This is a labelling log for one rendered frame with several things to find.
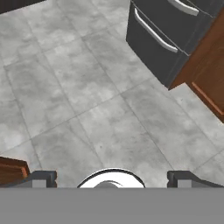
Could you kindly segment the dark cabinet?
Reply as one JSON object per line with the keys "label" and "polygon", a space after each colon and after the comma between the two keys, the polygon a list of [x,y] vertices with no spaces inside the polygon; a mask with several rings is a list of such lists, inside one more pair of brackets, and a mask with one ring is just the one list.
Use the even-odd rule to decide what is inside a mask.
{"label": "dark cabinet", "polygon": [[24,8],[29,5],[44,2],[45,0],[0,0],[0,14]]}

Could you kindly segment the brown wooden cabinet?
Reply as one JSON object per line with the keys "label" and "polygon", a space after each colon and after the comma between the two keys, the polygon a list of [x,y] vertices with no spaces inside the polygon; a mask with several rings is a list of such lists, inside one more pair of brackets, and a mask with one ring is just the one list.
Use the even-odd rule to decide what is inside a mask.
{"label": "brown wooden cabinet", "polygon": [[25,161],[0,157],[0,186],[23,180],[29,175],[30,169]]}
{"label": "brown wooden cabinet", "polygon": [[169,90],[183,83],[224,123],[224,6]]}

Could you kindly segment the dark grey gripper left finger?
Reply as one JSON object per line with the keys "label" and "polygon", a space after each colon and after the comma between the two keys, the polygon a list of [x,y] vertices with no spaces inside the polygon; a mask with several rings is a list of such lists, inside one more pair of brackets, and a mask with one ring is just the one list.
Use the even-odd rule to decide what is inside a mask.
{"label": "dark grey gripper left finger", "polygon": [[34,171],[27,178],[9,183],[7,187],[24,188],[56,188],[56,171]]}

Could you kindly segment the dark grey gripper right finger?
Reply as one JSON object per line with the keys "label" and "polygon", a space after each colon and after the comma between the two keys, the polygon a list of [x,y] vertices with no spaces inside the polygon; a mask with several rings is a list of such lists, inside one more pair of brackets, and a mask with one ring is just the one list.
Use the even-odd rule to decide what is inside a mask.
{"label": "dark grey gripper right finger", "polygon": [[168,188],[223,188],[223,185],[198,178],[190,171],[168,171],[167,179]]}

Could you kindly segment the dark grey drawer front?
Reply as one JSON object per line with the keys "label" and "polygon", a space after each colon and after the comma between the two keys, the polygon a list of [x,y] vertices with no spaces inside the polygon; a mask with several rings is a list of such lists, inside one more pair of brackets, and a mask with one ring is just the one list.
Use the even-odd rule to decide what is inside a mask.
{"label": "dark grey drawer front", "polygon": [[189,56],[175,46],[151,21],[139,11],[140,17],[150,26],[165,42],[178,48],[178,52],[164,49],[136,20],[133,2],[129,5],[129,19],[126,41],[136,56],[147,66],[153,75],[168,89],[178,77],[183,65]]}
{"label": "dark grey drawer front", "polygon": [[131,0],[139,12],[151,21],[173,44],[190,54],[206,33],[213,18],[189,0],[182,3],[199,10],[197,17],[175,8],[167,0]]}

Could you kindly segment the white round black-rimmed object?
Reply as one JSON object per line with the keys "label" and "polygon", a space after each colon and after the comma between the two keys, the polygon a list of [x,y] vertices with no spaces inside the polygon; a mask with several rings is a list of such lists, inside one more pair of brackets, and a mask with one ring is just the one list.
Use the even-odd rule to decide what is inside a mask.
{"label": "white round black-rimmed object", "polygon": [[131,171],[107,168],[87,176],[78,188],[145,188],[145,183]]}

